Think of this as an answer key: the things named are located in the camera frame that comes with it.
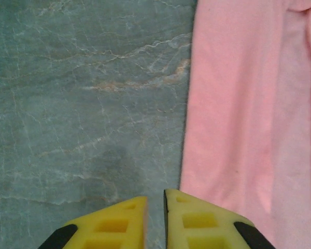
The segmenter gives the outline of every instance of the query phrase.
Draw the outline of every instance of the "gray marble surface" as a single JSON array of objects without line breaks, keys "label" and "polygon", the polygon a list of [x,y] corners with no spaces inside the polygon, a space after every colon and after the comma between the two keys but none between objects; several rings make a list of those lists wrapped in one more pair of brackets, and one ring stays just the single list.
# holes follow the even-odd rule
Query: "gray marble surface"
[{"label": "gray marble surface", "polygon": [[194,0],[0,0],[0,249],[178,186]]}]

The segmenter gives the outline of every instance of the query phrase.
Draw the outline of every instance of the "yellow object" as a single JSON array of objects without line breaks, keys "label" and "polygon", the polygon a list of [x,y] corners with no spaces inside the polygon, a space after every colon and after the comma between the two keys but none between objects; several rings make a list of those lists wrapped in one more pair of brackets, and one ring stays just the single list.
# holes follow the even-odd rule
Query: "yellow object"
[{"label": "yellow object", "polygon": [[233,225],[254,226],[247,218],[176,189],[165,190],[164,198],[167,249],[250,249]]},{"label": "yellow object", "polygon": [[144,249],[147,197],[136,197],[73,219],[76,233],[64,249]]}]

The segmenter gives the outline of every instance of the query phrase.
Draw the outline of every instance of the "black edge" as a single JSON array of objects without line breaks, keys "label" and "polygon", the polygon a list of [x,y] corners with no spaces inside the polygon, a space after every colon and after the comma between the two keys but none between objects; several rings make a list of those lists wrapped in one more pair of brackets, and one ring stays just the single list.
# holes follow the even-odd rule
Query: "black edge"
[{"label": "black edge", "polygon": [[54,231],[38,249],[63,249],[77,231],[74,224],[61,227]]},{"label": "black edge", "polygon": [[235,222],[234,226],[251,249],[275,249],[256,227],[244,222]]},{"label": "black edge", "polygon": [[168,206],[167,206],[167,195],[166,189],[164,190],[164,218],[165,218],[165,248],[167,249],[167,236],[168,236]]}]

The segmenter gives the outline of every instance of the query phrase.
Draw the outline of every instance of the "pink cloth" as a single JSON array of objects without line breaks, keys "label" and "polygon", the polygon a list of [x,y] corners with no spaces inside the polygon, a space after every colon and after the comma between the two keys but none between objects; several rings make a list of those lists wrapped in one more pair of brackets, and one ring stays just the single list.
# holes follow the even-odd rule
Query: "pink cloth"
[{"label": "pink cloth", "polygon": [[180,189],[311,248],[311,1],[198,1]]}]

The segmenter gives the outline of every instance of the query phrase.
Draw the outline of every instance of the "pink fabric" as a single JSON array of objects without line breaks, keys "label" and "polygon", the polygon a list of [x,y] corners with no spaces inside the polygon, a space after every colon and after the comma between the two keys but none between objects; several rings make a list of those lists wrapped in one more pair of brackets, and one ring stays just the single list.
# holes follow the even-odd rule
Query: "pink fabric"
[{"label": "pink fabric", "polygon": [[311,1],[199,0],[180,189],[311,248]]}]

